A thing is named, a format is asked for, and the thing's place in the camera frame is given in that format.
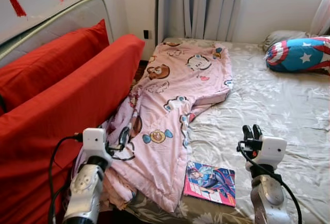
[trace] curtain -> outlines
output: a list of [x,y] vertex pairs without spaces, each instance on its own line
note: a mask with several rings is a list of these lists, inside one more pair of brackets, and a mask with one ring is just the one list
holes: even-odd
[[310,34],[325,35],[330,28],[330,0],[322,0],[313,18]]
[[158,0],[158,42],[166,37],[231,41],[241,0]]

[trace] red pillow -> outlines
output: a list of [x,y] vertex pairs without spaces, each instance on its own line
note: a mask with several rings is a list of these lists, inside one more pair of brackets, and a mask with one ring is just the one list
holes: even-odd
[[[0,223],[47,223],[48,166],[64,136],[102,123],[127,96],[144,42],[126,35],[34,98],[0,117]],[[53,165],[54,191],[81,144],[65,141]],[[60,211],[60,197],[56,211]]]
[[105,21],[65,34],[0,68],[0,95],[11,111],[109,45]]

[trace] wire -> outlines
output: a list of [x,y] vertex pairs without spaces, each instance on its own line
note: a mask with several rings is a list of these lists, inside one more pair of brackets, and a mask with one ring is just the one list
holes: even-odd
[[267,175],[269,175],[270,177],[272,177],[273,179],[275,179],[276,181],[278,181],[286,190],[287,192],[289,193],[289,195],[291,196],[293,202],[294,202],[294,205],[297,209],[297,213],[298,213],[298,224],[302,224],[302,214],[301,214],[301,210],[300,210],[300,206],[299,206],[299,203],[296,199],[296,197],[294,196],[293,192],[290,190],[289,186],[286,185],[281,179],[277,178],[277,176],[270,172],[269,170],[267,169],[264,169],[264,167],[258,165],[257,163],[255,163],[252,159],[250,159],[247,154],[243,151],[242,147],[241,147],[241,143],[245,143],[244,141],[239,141],[238,142],[238,149],[239,151],[242,153],[242,155],[244,156],[244,158],[249,161],[253,166],[256,166],[258,167],[259,169],[263,170]]
[[49,206],[49,210],[48,210],[48,224],[54,224],[56,223],[56,219],[55,219],[55,201],[56,198],[58,197],[58,195],[61,193],[61,191],[63,191],[64,189],[66,189],[69,186],[69,184],[64,184],[61,188],[58,189],[58,191],[55,192],[54,196],[52,197],[52,201],[51,204]]
[[65,141],[65,140],[68,140],[68,139],[75,139],[75,140],[79,140],[80,139],[80,134],[75,134],[75,135],[73,135],[73,136],[67,136],[67,137],[64,137],[64,138],[62,138],[58,143],[57,143],[57,145],[56,145],[56,147],[55,147],[55,149],[54,149],[54,151],[53,151],[53,153],[52,153],[52,157],[51,157],[51,161],[49,162],[49,169],[48,169],[48,179],[49,179],[49,187],[50,187],[50,189],[51,189],[51,199],[52,199],[52,203],[51,203],[51,205],[49,206],[49,209],[50,209],[50,211],[49,211],[49,213],[51,213],[51,216],[52,217],[50,217],[49,215],[48,215],[48,223],[49,224],[52,224],[53,223],[53,220],[52,220],[52,218],[54,218],[54,215],[55,215],[55,206],[54,206],[54,204],[53,204],[53,199],[54,199],[54,197],[55,197],[55,194],[57,193],[57,195],[60,193],[60,190],[58,190],[55,194],[54,194],[54,186],[53,186],[53,174],[52,174],[52,167],[53,167],[53,163],[54,163],[54,160],[55,160],[55,155],[56,155],[56,153],[57,153],[57,150],[59,149],[59,147],[60,147],[60,145]]

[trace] mattress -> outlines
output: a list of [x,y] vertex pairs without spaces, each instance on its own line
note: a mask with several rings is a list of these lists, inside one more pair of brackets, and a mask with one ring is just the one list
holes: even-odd
[[105,20],[109,42],[113,42],[104,0],[64,0],[60,6],[41,15],[40,23],[27,23],[24,32],[1,44],[0,67],[68,32],[93,26],[101,19]]
[[[169,38],[198,46],[214,41]],[[235,208],[182,196],[174,213],[137,193],[127,211],[151,223],[253,223],[251,176],[236,152],[242,126],[260,125],[265,135],[288,141],[276,173],[291,188],[305,224],[330,223],[329,217],[329,77],[313,73],[277,73],[266,67],[256,44],[223,42],[232,59],[234,86],[223,103],[212,106],[189,126],[190,159],[236,172]],[[298,222],[288,197],[287,211]]]

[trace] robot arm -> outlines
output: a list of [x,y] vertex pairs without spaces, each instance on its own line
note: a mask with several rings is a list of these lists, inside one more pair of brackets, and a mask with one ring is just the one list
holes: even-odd
[[82,137],[88,160],[71,182],[65,224],[97,223],[104,172],[111,166],[111,156],[105,149],[105,130],[85,129]]
[[[287,196],[279,181],[281,176],[274,174],[277,165],[282,161],[287,142],[282,138],[262,135],[258,125],[243,126],[244,141],[239,142],[237,151],[245,153],[252,161],[246,161],[245,168],[251,172],[251,201],[254,207],[255,224],[290,224],[287,213]],[[260,166],[279,180],[268,175]]]

